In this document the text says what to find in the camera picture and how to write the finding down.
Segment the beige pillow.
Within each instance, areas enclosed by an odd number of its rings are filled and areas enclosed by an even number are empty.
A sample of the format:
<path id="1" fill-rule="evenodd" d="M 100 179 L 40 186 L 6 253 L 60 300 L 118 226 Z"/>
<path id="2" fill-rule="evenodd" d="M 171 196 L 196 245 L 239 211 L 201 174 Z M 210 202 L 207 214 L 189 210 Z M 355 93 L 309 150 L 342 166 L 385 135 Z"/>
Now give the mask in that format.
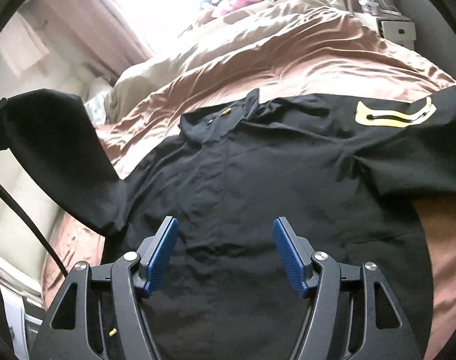
<path id="1" fill-rule="evenodd" d="M 129 67 L 105 101 L 106 123 L 112 125 L 120 121 L 148 95 L 232 50 L 230 41 L 175 41 L 161 55 Z"/>

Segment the brown satin duvet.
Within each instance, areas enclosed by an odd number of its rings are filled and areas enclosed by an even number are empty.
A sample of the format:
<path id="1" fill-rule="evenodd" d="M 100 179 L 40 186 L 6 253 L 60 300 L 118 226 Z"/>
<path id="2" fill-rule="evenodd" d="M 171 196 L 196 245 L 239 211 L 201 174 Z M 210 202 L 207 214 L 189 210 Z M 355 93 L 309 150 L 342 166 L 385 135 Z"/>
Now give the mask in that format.
<path id="1" fill-rule="evenodd" d="M 58 97 L 56 202 L 103 258 L 178 219 L 143 304 L 165 359 L 284 359 L 306 303 L 273 243 L 286 217 L 342 263 L 379 264 L 427 359 L 456 359 L 456 82 L 329 7 L 191 70 L 104 138 Z"/>

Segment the white bedside cabinet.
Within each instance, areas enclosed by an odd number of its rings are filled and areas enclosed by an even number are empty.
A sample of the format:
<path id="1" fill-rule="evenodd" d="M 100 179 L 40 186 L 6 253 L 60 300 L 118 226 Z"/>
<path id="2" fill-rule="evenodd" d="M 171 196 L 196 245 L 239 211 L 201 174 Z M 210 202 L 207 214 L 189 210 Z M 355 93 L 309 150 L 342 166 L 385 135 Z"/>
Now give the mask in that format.
<path id="1" fill-rule="evenodd" d="M 380 20 L 379 31 L 384 39 L 409 50 L 414 50 L 417 34 L 413 22 L 387 19 Z"/>

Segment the clutter pile by window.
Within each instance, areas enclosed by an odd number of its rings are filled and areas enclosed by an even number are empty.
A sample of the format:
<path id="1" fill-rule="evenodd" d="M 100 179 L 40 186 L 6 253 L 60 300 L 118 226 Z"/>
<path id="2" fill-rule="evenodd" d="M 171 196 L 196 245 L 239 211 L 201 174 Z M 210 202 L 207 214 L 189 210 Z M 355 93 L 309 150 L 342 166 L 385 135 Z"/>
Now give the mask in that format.
<path id="1" fill-rule="evenodd" d="M 200 16 L 197 18 L 199 23 L 205 23 L 211 19 L 227 16 L 239 9 L 248 7 L 264 0 L 203 0 L 200 3 Z"/>

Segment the pink curtain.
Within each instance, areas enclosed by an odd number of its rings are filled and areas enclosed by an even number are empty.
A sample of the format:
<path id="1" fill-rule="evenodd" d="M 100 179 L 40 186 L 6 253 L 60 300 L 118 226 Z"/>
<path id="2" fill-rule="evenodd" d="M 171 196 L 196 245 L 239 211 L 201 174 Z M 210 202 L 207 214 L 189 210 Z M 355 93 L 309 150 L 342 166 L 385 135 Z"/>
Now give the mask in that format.
<path id="1" fill-rule="evenodd" d="M 48 26 L 67 38 L 86 63 L 110 80 L 148 61 L 150 52 L 113 0 L 32 0 Z"/>

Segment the black polo shirt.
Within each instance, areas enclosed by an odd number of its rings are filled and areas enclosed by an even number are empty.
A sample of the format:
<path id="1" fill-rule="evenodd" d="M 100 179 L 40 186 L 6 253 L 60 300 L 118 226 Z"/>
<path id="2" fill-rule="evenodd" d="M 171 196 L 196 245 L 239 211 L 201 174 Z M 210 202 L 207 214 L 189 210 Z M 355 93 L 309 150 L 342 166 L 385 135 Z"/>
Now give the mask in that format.
<path id="1" fill-rule="evenodd" d="M 456 87 L 311 94 L 181 117 L 119 177 L 78 97 L 0 102 L 0 150 L 103 236 L 34 359 L 421 359 L 434 315 L 413 202 L 456 194 Z"/>

